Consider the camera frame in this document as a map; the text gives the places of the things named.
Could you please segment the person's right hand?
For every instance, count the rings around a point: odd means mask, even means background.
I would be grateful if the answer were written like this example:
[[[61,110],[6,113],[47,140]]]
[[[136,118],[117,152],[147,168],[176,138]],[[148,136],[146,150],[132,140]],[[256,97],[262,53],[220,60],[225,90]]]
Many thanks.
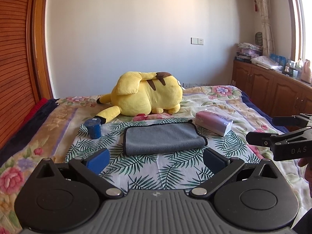
[[[300,167],[306,167],[305,179],[309,184],[310,197],[312,197],[312,158],[306,157],[299,160],[298,165]]]

